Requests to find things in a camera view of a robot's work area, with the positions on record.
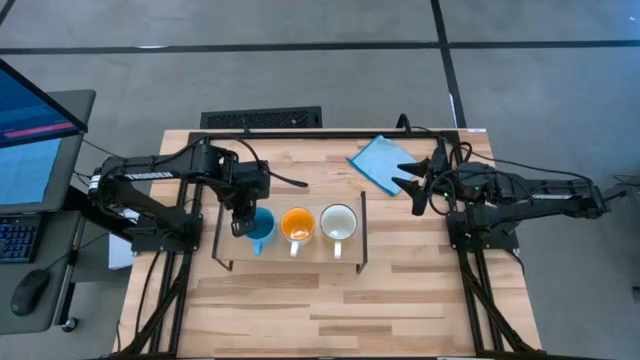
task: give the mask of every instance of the keyboard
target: keyboard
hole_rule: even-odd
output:
[[[38,251],[41,216],[0,217],[0,264],[30,263]]]
[[[287,129],[321,127],[322,110],[319,106],[204,112],[200,117],[201,129]]]

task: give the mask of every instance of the mug handle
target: mug handle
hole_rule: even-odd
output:
[[[297,257],[298,256],[298,249],[300,248],[300,244],[297,241],[294,241],[291,243],[291,257]]]
[[[333,248],[333,258],[340,259],[342,257],[342,241],[336,241]]]
[[[256,241],[253,243],[253,255],[260,256],[260,254],[262,254],[262,243]]]

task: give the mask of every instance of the wooden tabletop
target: wooden tabletop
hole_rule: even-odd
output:
[[[166,131],[161,153],[176,152],[187,143],[188,135],[189,130]],[[474,151],[491,156],[486,133],[460,130],[460,139],[470,142]],[[395,141],[417,160],[431,156],[436,146],[435,140]],[[179,356],[474,354],[458,260],[449,247],[445,220],[429,208],[422,217],[412,216],[406,194],[390,197],[347,163],[345,158],[354,156],[368,139],[248,142],[261,159],[269,160],[272,171],[310,185],[294,188],[272,178],[271,194],[358,196],[366,191],[369,264],[360,275],[350,264],[252,261],[238,261],[233,272],[227,272],[211,259],[219,204],[205,188],[205,228],[193,258]],[[241,161],[251,161],[239,143],[214,143],[236,151]],[[151,195],[175,205],[178,184],[157,181]],[[442,199],[434,200],[446,209]],[[496,305],[524,341],[539,348],[520,265],[500,250],[486,251],[486,257]],[[152,258],[153,254],[144,254],[133,264],[120,318],[123,344],[133,338]],[[174,274],[180,263],[178,258]],[[156,306],[163,264],[164,254],[152,274],[143,323]],[[485,346],[491,348],[486,315],[482,306],[478,308]],[[168,347],[166,324],[172,318],[170,309],[161,350]]]

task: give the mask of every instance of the computer monitor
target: computer monitor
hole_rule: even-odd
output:
[[[86,124],[0,59],[0,148],[86,131]]]

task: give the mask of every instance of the gray floor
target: gray floor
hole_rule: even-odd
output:
[[[444,0],[442,8],[454,41],[640,39],[632,0]],[[0,27],[0,47],[435,39],[429,2],[418,0],[17,0]],[[603,187],[611,174],[640,172],[640,49],[452,54],[468,126],[488,129],[496,157],[584,173]],[[202,111],[320,105],[326,127],[390,126],[400,112],[416,125],[453,125],[438,50],[5,59],[46,90],[95,89],[89,139],[125,156],[156,152],[165,129],[197,127]],[[83,148],[77,169],[102,159]],[[631,295],[640,286],[638,210],[615,205],[597,221],[547,218],[518,230],[552,353],[640,353]],[[80,286],[72,311],[81,328],[0,337],[0,359],[107,353],[125,286]]]

